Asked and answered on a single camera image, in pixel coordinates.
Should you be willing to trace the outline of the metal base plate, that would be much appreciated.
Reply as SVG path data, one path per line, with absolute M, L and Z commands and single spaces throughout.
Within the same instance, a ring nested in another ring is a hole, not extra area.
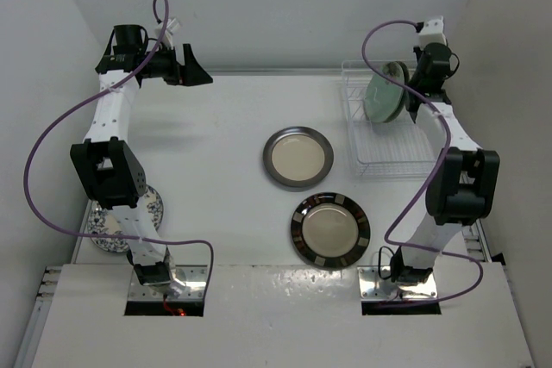
M 437 299 L 436 281 L 432 275 L 422 283 L 393 282 L 389 265 L 358 266 L 357 274 L 363 302 L 415 302 Z
M 204 298 L 209 268 L 206 265 L 177 265 L 173 270 L 174 280 L 167 286 L 151 287 L 140 284 L 133 273 L 127 299 L 133 302 L 201 302 Z

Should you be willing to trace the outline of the small teal flower plate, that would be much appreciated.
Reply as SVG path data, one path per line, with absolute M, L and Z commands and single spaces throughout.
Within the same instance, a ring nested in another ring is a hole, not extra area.
M 403 84 L 403 73 L 395 61 L 384 64 L 379 70 Z M 387 123 L 387 118 L 398 106 L 402 89 L 386 78 L 374 74 L 364 91 L 363 105 L 367 119 L 372 123 Z

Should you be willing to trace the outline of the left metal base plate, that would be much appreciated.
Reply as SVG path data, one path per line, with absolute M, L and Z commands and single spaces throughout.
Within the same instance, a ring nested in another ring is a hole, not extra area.
M 140 284 L 133 273 L 127 299 L 133 302 L 201 302 L 204 298 L 209 268 L 206 265 L 177 265 L 173 270 L 174 280 L 167 286 L 151 287 Z

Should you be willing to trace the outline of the white front cover board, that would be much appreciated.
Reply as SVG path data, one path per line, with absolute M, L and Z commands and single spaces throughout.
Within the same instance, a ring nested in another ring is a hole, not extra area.
M 437 315 L 364 315 L 356 272 L 219 265 L 200 317 L 127 316 L 126 265 L 66 265 L 36 367 L 531 367 L 500 265 Z

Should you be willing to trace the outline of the black patterned rim plate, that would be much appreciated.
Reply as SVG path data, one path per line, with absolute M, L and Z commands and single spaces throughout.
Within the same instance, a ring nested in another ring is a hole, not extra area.
M 307 264 L 341 270 L 357 263 L 369 247 L 371 226 L 363 208 L 335 192 L 321 192 L 301 201 L 292 213 L 290 237 Z

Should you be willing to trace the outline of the grey rim cream plate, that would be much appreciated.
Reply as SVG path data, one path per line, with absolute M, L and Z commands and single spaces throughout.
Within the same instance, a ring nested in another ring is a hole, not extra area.
M 408 84 L 410 82 L 410 79 L 411 79 L 411 75 L 410 75 L 408 67 L 406 66 L 406 64 L 404 62 L 401 62 L 401 61 L 395 61 L 395 64 L 398 65 L 401 68 L 401 71 L 403 73 L 402 83 L 403 84 Z M 392 114 L 387 118 L 387 120 L 386 120 L 387 122 L 394 121 L 400 115 L 401 111 L 405 107 L 405 104 L 406 104 L 406 101 L 407 101 L 407 95 L 408 95 L 408 92 L 405 89 L 402 89 L 401 97 L 400 97 L 400 101 L 398 103 L 398 106 L 392 112 Z
M 334 157 L 334 149 L 322 133 L 305 126 L 290 126 L 267 139 L 261 160 L 274 183 L 302 190 L 318 185 L 328 176 Z

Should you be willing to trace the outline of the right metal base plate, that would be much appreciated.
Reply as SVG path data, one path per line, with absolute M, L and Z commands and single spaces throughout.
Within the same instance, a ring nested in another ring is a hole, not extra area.
M 422 283 L 393 282 L 389 265 L 358 266 L 357 274 L 363 302 L 415 302 L 437 299 L 436 281 L 432 275 Z

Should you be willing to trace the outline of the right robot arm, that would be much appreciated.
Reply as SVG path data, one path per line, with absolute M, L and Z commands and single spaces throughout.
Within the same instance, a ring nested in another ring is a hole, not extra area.
M 417 68 L 408 83 L 406 109 L 436 157 L 421 194 L 426 214 L 390 262 L 394 283 L 419 284 L 433 272 L 436 258 L 463 229 L 489 215 L 500 157 L 469 137 L 456 119 L 444 82 L 455 74 L 448 46 L 415 47 Z

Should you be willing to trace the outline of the blue floral white plate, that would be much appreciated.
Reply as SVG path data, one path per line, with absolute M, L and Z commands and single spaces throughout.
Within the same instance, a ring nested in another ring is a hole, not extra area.
M 164 216 L 164 203 L 159 192 L 152 186 L 148 186 L 144 199 L 147 212 L 156 230 Z M 117 238 L 105 238 L 105 235 L 122 234 L 121 226 L 107 209 L 103 209 L 97 201 L 91 202 L 91 209 L 85 221 L 86 234 L 101 234 L 102 238 L 92 238 L 91 242 L 100 250 L 107 253 L 126 253 L 129 245 L 125 240 Z

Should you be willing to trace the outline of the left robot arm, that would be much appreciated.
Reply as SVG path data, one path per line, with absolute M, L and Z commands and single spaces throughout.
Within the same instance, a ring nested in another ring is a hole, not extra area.
M 100 86 L 108 92 L 97 102 L 84 141 L 74 144 L 70 157 L 86 195 L 118 222 L 129 246 L 128 260 L 138 281 L 166 288 L 175 279 L 169 249 L 154 243 L 157 236 L 147 212 L 146 173 L 128 144 L 133 102 L 147 78 L 161 78 L 172 86 L 212 83 L 198 63 L 191 45 L 183 46 L 182 61 L 168 36 L 149 58 L 139 25 L 114 27 L 96 67 Z

